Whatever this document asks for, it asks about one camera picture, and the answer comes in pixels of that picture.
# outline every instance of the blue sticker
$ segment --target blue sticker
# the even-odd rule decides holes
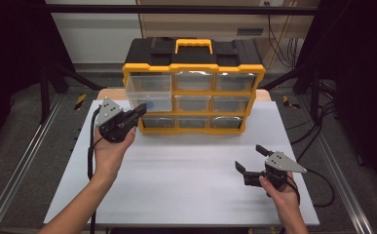
[[[152,107],[154,107],[154,102],[152,102],[152,101],[146,101],[146,108],[147,109],[150,109],[150,108],[152,108]]]

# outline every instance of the silver metal plate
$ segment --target silver metal plate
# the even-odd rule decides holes
[[[281,152],[273,153],[266,160],[266,165],[275,168],[279,171],[285,172],[295,172],[295,173],[306,173],[307,170],[301,167],[298,163],[292,161],[290,158],[285,156]]]
[[[110,98],[105,97],[102,106],[100,107],[99,114],[97,115],[95,124],[97,126],[101,126],[123,111],[124,109],[120,105],[115,103]]]

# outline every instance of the yellow and black toolbox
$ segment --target yellow and black toolbox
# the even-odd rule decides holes
[[[240,134],[265,69],[252,40],[134,39],[123,67],[146,134]]]

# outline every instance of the transparent drawer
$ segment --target transparent drawer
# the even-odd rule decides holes
[[[212,129],[239,129],[243,117],[238,116],[215,116],[209,120]]]
[[[253,73],[218,73],[215,79],[217,91],[251,91],[256,74]]]
[[[181,71],[174,73],[174,86],[179,91],[210,91],[212,73],[204,71]]]
[[[128,77],[127,92],[169,92],[171,74],[162,72],[132,72]]]
[[[149,128],[174,128],[173,116],[142,116],[143,126]]]
[[[130,99],[132,108],[136,108],[142,103],[146,103],[147,112],[172,111],[172,99],[170,97],[148,97]]]
[[[214,112],[244,112],[249,97],[213,97],[212,111]]]
[[[207,127],[207,116],[178,116],[178,127],[181,129],[204,129]]]
[[[211,96],[175,96],[177,111],[209,111]]]

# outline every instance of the human arm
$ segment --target human arm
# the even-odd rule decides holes
[[[270,197],[273,198],[280,222],[285,228],[286,233],[309,233],[300,213],[300,207],[295,191],[288,184],[285,184],[282,188],[277,190],[264,176],[261,176],[259,180],[262,187]]]
[[[102,139],[94,146],[94,176],[85,188],[39,233],[80,233],[99,206],[118,175],[125,152],[135,138],[136,128],[130,130],[121,143]],[[101,139],[94,131],[94,142]]]

